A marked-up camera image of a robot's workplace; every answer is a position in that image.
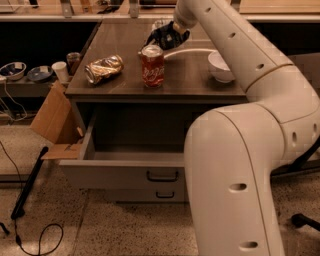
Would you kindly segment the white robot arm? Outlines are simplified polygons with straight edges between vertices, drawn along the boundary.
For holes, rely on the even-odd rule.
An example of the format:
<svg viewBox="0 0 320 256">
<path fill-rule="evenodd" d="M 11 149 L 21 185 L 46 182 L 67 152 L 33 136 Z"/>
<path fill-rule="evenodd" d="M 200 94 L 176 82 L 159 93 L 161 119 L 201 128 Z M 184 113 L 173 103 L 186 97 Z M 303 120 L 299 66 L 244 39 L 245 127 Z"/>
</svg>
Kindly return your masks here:
<svg viewBox="0 0 320 256">
<path fill-rule="evenodd" d="M 292 61 L 225 0 L 178 0 L 175 22 L 201 24 L 248 101 L 210 110 L 184 146 L 200 256 L 285 256 L 271 172 L 319 136 L 319 97 Z"/>
</svg>

